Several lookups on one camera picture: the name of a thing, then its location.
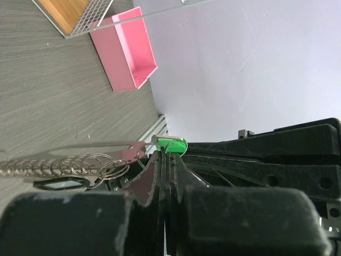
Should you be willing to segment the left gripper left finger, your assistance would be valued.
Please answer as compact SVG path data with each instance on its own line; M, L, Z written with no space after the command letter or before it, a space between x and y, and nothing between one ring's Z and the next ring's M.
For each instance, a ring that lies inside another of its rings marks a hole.
M163 255L166 154L119 191L25 193L1 217L1 255Z

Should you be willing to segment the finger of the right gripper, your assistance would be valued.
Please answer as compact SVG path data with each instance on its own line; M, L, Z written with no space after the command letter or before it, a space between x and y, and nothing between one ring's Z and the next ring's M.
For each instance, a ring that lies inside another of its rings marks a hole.
M340 120L327 118L287 126L248 138L221 142L192 142L185 156L340 156Z
M340 166L282 165L240 159L187 156L183 161L261 186L295 188L310 198L340 200Z

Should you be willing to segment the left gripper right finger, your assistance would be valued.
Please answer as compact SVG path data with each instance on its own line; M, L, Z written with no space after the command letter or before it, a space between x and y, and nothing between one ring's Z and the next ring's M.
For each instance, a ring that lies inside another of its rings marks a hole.
M168 158L170 255L330 255L306 194L291 188L208 186Z

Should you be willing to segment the green key tag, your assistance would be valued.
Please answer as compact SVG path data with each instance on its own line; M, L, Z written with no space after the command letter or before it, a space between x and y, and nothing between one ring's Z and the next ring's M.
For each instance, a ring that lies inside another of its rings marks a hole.
M156 144L163 147L166 153L178 153L180 156L183 156L188 149L187 142L181 138L157 138Z

